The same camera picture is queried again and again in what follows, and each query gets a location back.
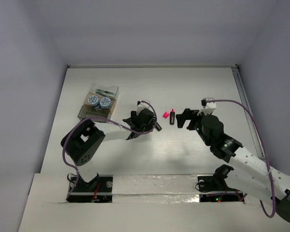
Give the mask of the green cap highlighter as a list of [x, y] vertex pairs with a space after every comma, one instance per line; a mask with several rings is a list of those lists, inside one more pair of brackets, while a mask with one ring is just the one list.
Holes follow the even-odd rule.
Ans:
[[162, 127], [160, 126], [160, 124], [158, 122], [156, 123], [155, 129], [157, 131], [161, 131], [162, 130]]

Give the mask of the pink tip black highlighter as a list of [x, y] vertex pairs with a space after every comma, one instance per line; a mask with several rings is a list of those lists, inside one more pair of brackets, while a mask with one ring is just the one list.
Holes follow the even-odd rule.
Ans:
[[174, 125], [174, 122], [175, 122], [175, 111], [174, 109], [172, 109], [170, 112], [170, 125]]

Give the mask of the clear green pen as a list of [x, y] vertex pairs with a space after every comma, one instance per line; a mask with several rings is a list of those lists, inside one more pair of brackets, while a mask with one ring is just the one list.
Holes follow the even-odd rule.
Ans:
[[103, 89], [96, 89], [96, 92], [98, 92], [100, 94], [115, 95], [114, 92], [106, 91], [106, 90], [103, 90]]

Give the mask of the blue white round jar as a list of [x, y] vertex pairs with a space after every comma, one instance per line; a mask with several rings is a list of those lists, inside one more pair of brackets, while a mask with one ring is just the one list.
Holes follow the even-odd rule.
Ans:
[[99, 107], [100, 106], [100, 99], [97, 95], [89, 95], [87, 98], [87, 103], [91, 106], [91, 107]]

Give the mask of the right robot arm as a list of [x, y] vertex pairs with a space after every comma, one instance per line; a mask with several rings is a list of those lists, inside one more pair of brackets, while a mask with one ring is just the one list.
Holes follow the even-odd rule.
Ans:
[[217, 189], [241, 190], [270, 205], [285, 221], [290, 223], [290, 176], [253, 155], [239, 141], [224, 132], [224, 125], [214, 115], [186, 108], [176, 115], [177, 126], [182, 128], [190, 121], [187, 130], [196, 131], [211, 153], [226, 164], [222, 173], [213, 177]]

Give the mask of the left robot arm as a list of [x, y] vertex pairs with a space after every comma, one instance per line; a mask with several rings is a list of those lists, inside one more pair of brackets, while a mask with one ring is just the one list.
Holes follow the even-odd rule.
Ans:
[[157, 115], [148, 108], [131, 111], [123, 123], [107, 119], [99, 122], [98, 117], [81, 120], [60, 142], [63, 148], [63, 161], [76, 171], [74, 184], [92, 191], [97, 186], [98, 173], [93, 167], [92, 158], [103, 142], [131, 140], [149, 134], [154, 129], [162, 130]]

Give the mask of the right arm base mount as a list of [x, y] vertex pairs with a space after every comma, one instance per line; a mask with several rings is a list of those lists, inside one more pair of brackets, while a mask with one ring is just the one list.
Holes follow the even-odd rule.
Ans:
[[198, 176], [195, 184], [201, 203], [244, 202], [246, 194], [230, 188], [224, 180], [213, 175]]

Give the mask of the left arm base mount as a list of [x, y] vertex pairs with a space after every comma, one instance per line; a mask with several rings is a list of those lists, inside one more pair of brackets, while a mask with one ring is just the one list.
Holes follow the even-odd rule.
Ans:
[[112, 175], [98, 175], [88, 183], [80, 177], [66, 201], [69, 203], [111, 203], [112, 189]]

